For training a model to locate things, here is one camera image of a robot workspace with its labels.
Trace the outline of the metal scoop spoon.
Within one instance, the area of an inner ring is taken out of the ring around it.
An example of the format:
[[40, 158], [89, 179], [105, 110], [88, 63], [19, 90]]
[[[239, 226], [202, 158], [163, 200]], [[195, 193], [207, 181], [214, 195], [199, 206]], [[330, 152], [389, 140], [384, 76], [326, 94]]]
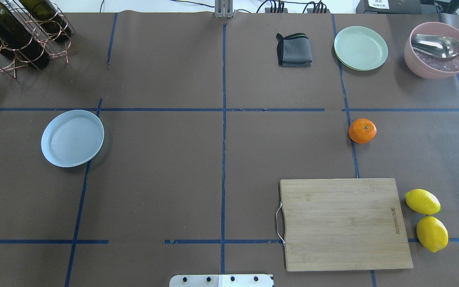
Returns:
[[416, 51], [441, 59], [459, 56], [459, 40], [453, 37], [417, 34], [410, 40], [410, 44]]

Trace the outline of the light blue plate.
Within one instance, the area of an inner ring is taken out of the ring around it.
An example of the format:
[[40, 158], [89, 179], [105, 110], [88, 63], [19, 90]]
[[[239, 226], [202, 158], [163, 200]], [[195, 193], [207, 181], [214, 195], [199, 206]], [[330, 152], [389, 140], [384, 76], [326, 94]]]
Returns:
[[94, 113], [71, 110], [55, 117], [44, 129], [41, 150], [57, 167], [76, 167], [97, 155], [104, 142], [104, 126]]

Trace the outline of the white metal base plate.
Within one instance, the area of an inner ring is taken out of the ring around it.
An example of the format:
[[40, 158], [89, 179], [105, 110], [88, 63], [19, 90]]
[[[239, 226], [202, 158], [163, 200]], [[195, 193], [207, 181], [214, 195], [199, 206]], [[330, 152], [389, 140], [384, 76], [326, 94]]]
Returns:
[[275, 281], [269, 274], [204, 274], [175, 275], [170, 287], [273, 287]]

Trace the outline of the dark wine bottle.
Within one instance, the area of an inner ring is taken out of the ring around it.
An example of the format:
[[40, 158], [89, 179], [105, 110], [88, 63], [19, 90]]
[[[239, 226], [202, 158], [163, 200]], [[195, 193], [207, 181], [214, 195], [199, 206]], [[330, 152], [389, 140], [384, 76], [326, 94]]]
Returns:
[[20, 3], [53, 41], [64, 43], [70, 39], [71, 28], [49, 0], [20, 0]]
[[0, 2], [0, 38], [5, 42], [6, 47], [14, 50], [16, 57], [22, 62], [27, 62], [29, 67], [42, 70], [49, 65], [50, 56], [44, 47], [2, 2]]

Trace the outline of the black power strip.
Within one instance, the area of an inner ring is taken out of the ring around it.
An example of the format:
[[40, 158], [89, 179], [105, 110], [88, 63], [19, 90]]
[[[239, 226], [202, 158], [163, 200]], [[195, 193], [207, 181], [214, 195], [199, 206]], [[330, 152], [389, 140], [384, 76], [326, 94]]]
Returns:
[[330, 10], [322, 0], [263, 0], [256, 10], [257, 13], [298, 13], [298, 14], [328, 14]]

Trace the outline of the left dark wine bottle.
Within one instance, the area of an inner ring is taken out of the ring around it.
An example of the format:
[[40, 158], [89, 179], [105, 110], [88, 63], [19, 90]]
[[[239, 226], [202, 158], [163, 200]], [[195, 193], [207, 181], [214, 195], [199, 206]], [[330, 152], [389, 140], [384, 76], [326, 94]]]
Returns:
[[29, 67], [42, 70], [49, 65], [50, 56], [44, 47], [2, 2], [0, 2], [0, 38], [5, 42], [6, 47], [14, 50], [16, 57], [22, 62], [27, 62]]

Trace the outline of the yellow lemon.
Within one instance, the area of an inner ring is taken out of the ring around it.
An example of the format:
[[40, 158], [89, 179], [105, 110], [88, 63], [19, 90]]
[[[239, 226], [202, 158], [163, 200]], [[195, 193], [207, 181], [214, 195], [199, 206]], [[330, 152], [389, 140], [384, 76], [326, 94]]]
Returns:
[[441, 204], [438, 198], [431, 192], [424, 189], [413, 189], [405, 194], [406, 205], [411, 210], [430, 216], [441, 211]]
[[432, 253], [444, 249], [449, 242], [448, 230], [433, 216], [425, 216], [416, 225], [416, 235], [423, 247]]

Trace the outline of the lower yellow lemon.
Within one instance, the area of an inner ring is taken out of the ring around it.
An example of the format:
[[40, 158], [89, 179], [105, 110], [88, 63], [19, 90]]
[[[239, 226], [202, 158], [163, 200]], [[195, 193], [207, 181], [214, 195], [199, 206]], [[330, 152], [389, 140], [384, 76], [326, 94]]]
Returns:
[[416, 225], [416, 235], [423, 247], [432, 253], [444, 249], [449, 242], [448, 230], [433, 216], [425, 216]]

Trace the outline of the bamboo cutting board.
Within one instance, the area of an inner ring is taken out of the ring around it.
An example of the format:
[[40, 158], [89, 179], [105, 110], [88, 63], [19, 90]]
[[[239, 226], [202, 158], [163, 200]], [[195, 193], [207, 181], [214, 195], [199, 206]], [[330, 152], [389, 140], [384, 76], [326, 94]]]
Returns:
[[394, 178], [282, 179], [289, 272], [411, 269]]

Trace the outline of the upper yellow lemon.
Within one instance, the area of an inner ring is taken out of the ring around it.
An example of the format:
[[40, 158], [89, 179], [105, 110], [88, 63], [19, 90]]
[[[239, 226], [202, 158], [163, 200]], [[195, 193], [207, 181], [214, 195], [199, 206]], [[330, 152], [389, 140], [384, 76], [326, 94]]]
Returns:
[[441, 211], [441, 204], [438, 198], [431, 192], [424, 189], [413, 189], [405, 194], [406, 205], [411, 210], [430, 216]]

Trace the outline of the grey metal post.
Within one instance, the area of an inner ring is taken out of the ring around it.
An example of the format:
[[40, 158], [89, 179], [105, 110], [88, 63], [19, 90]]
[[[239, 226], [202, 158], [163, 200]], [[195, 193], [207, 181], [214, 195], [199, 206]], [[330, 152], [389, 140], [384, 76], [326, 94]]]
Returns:
[[214, 16], [215, 18], [233, 18], [233, 0], [215, 0]]

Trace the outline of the black device box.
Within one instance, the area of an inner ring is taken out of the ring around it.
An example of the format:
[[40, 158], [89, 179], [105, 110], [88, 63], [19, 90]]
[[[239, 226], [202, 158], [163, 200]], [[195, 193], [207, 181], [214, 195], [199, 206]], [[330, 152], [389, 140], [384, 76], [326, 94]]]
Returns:
[[360, 0], [356, 14], [422, 14], [419, 0]]

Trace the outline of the light green plate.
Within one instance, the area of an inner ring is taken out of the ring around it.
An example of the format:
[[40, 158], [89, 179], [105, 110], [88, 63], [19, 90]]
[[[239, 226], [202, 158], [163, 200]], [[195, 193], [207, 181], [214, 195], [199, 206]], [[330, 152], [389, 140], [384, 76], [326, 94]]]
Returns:
[[374, 30], [352, 26], [335, 36], [334, 50], [339, 61], [355, 71], [371, 71], [383, 65], [388, 58], [385, 40]]

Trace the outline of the pink bowl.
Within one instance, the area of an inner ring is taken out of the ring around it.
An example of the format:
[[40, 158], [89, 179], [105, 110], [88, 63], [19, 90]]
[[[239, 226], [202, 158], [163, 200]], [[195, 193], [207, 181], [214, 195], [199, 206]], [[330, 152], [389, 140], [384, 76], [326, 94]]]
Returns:
[[410, 40], [418, 34], [448, 36], [459, 40], [459, 29], [442, 22], [419, 24], [408, 36], [403, 53], [407, 67], [425, 79], [445, 79], [459, 73], [459, 56], [452, 60], [444, 60], [415, 51]]

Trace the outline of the orange mandarin fruit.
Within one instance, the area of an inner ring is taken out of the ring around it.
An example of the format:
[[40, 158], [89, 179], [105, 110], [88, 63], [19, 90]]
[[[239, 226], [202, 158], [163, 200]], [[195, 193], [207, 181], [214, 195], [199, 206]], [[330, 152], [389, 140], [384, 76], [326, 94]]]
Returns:
[[359, 118], [349, 126], [348, 134], [352, 141], [366, 144], [376, 136], [377, 126], [369, 119]]

